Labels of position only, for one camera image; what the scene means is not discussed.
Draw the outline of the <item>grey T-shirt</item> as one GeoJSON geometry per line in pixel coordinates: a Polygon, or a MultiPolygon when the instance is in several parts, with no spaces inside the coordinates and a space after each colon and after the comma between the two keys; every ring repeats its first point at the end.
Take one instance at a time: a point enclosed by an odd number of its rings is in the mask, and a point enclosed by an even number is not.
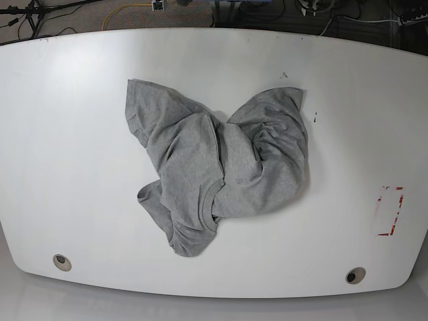
{"type": "Polygon", "coordinates": [[[177,255],[200,255],[219,220],[272,213],[301,192],[303,97],[299,88],[265,90],[222,122],[172,88],[128,81],[126,121],[158,174],[137,199],[177,255]]]}

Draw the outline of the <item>red tape rectangle marking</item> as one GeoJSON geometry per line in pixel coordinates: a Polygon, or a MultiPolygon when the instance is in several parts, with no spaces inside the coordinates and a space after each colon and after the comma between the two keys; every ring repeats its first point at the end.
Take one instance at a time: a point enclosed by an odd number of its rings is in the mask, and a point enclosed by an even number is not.
{"type": "Polygon", "coordinates": [[[382,186],[374,215],[374,234],[377,237],[392,236],[397,225],[405,189],[382,186]]]}

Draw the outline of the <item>black tripod stand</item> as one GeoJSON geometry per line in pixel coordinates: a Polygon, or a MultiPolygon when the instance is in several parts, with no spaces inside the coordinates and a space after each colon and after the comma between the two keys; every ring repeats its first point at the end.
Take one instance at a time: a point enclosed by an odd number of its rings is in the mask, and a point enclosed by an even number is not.
{"type": "Polygon", "coordinates": [[[100,2],[100,0],[75,1],[62,5],[44,5],[41,3],[41,1],[30,1],[24,8],[10,5],[6,9],[1,9],[1,15],[16,16],[16,18],[6,24],[1,25],[1,29],[12,27],[21,20],[27,21],[31,28],[31,35],[28,38],[23,38],[22,40],[33,40],[39,35],[46,15],[64,9],[75,7],[80,8],[87,4],[97,2],[100,2]]]}

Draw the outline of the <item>white power strip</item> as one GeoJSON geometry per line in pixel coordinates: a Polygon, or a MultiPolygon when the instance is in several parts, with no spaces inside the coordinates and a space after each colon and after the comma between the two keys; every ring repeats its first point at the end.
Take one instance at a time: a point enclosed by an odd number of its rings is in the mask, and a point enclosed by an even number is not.
{"type": "Polygon", "coordinates": [[[427,7],[410,9],[399,17],[399,25],[405,27],[425,22],[427,22],[427,7]]]}

